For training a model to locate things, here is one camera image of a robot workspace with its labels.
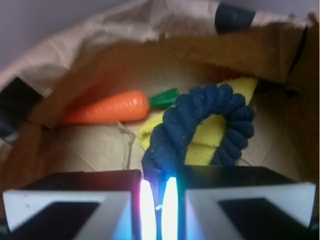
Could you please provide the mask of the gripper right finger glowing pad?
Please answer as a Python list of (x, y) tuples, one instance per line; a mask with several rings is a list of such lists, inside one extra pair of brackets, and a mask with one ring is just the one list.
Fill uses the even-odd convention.
[(265, 167), (183, 166), (167, 184), (165, 240), (313, 240), (316, 186)]

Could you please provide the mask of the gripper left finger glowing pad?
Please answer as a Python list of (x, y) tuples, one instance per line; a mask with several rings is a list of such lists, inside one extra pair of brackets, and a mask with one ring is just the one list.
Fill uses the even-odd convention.
[(154, 240), (139, 170), (55, 173), (2, 194), (11, 240)]

